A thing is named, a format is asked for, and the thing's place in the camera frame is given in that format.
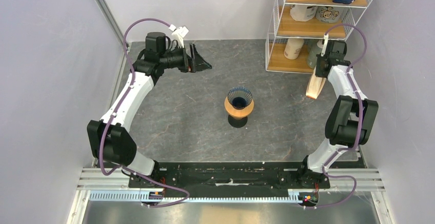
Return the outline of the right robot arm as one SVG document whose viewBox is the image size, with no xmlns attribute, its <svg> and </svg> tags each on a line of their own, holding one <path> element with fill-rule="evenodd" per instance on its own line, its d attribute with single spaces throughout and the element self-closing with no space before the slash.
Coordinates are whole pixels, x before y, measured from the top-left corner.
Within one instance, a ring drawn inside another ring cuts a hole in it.
<svg viewBox="0 0 435 224">
<path fill-rule="evenodd" d="M 345 152 L 367 143 L 379 104 L 359 88 L 351 63 L 344 59 L 347 45 L 342 40 L 324 40 L 318 54 L 316 77 L 332 84 L 337 100 L 325 125 L 325 139 L 306 156 L 296 173 L 297 183 L 308 188 L 327 180 L 329 167 Z"/>
</svg>

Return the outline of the blue coffee filter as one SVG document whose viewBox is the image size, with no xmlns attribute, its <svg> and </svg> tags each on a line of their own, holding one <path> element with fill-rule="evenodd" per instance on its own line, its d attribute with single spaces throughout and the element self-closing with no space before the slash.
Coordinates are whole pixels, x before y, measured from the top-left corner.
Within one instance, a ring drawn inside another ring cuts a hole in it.
<svg viewBox="0 0 435 224">
<path fill-rule="evenodd" d="M 252 101 L 252 93 L 245 87 L 234 87 L 227 95 L 230 104 L 238 110 L 248 107 Z"/>
</svg>

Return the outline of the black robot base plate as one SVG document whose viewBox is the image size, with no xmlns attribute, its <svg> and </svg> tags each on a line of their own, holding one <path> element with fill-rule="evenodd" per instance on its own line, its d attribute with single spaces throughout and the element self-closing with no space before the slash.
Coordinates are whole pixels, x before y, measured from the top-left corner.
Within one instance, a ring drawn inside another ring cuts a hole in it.
<svg viewBox="0 0 435 224">
<path fill-rule="evenodd" d="M 302 162 L 161 162 L 153 173 L 143 178 L 138 173 L 121 168 L 129 178 L 132 190 L 151 191 L 151 199 L 242 200 L 246 198 L 283 198 L 289 191 L 306 190 L 317 193 L 329 190 L 333 180 L 350 180 L 352 174 L 327 172 L 328 179 L 320 184 L 304 185 L 297 179 Z"/>
</svg>

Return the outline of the orange coffee dripper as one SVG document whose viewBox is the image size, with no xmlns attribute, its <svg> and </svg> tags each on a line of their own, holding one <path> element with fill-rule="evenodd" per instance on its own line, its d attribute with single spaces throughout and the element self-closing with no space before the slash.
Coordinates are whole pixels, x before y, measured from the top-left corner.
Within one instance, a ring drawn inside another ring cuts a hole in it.
<svg viewBox="0 0 435 224">
<path fill-rule="evenodd" d="M 242 106 L 241 108 L 236 108 L 233 106 L 229 99 L 226 98 L 224 102 L 225 110 L 228 114 L 228 122 L 232 127 L 242 128 L 248 122 L 248 116 L 253 112 L 254 101 L 252 100 L 250 104 Z"/>
</svg>

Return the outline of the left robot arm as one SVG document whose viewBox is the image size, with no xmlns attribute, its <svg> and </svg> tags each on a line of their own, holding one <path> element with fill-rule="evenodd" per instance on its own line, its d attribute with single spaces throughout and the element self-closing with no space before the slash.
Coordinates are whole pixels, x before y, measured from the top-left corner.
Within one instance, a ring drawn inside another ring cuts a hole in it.
<svg viewBox="0 0 435 224">
<path fill-rule="evenodd" d="M 156 187 L 161 174 L 156 162 L 137 150 L 129 131 L 140 105 L 167 69 L 195 73 L 212 69 L 198 53 L 195 44 L 186 48 L 179 40 L 171 40 L 161 32 L 145 37 L 145 48 L 132 64 L 126 85 L 111 108 L 99 120 L 87 125 L 91 152 L 100 162 L 110 162 L 141 174 L 148 187 Z"/>
</svg>

